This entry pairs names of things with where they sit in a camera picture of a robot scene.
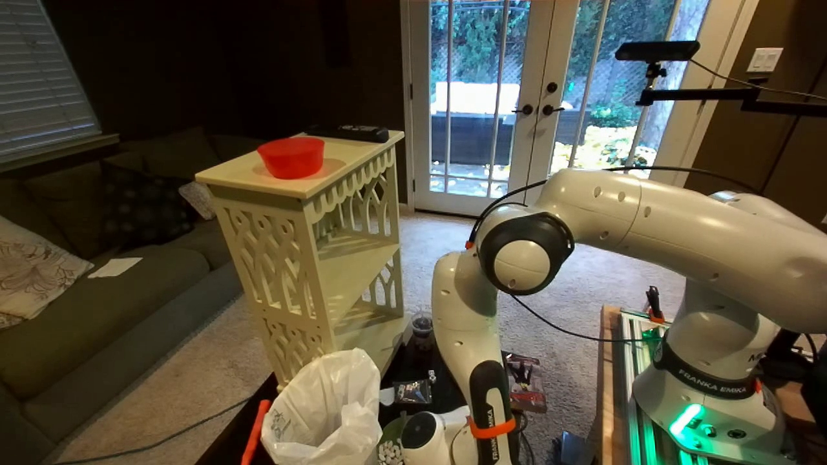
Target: electronic device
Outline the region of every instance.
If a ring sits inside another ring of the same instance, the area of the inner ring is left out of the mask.
[[[388,143],[389,132],[384,126],[321,126],[313,134],[337,138],[337,141],[362,141],[362,143]]]
[[[620,62],[686,62],[701,49],[698,42],[624,42],[615,51]]]
[[[433,266],[433,338],[469,407],[460,456],[517,463],[496,293],[543,290],[575,244],[686,277],[658,360],[635,380],[637,409],[681,449],[786,463],[783,413],[754,365],[781,328],[827,330],[823,234],[754,194],[702,197],[610,170],[549,177],[536,203],[490,210],[476,246]]]

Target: french door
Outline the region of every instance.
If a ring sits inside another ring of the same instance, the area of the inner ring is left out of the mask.
[[[411,8],[414,206],[478,215],[523,186],[540,164],[533,141],[536,120],[552,120],[557,107],[575,0],[430,0]]]
[[[698,39],[729,76],[757,0],[411,0],[408,170],[418,210],[478,215],[560,168],[690,166],[707,103],[635,107],[644,62],[623,42]],[[663,62],[658,89],[722,80]]]

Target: red bowl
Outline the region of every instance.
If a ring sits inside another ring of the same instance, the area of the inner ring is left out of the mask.
[[[322,166],[322,141],[288,138],[257,144],[266,170],[275,178],[305,178]]]

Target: trash bag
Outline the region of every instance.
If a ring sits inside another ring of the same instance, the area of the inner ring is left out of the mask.
[[[297,372],[260,426],[260,445],[279,465],[372,463],[383,438],[380,370],[362,351],[334,351]]]

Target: couch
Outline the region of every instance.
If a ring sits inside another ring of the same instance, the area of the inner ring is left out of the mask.
[[[122,277],[80,277],[34,321],[0,328],[0,463],[54,460],[239,294],[217,222],[186,204],[182,215],[176,199],[197,170],[230,155],[186,130],[0,177],[0,217],[96,266],[142,258]]]

